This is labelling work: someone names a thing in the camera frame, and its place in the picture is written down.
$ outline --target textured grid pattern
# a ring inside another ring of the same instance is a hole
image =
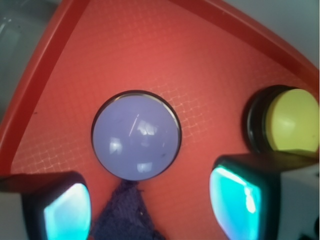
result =
[[[241,114],[257,90],[286,84],[318,93],[246,43],[166,0],[92,0],[66,44],[12,164],[12,173],[75,170],[96,219],[120,180],[91,146],[91,126],[113,95],[166,99],[182,125],[175,162],[140,183],[155,227],[169,239],[225,239],[209,197],[221,154],[248,150]]]

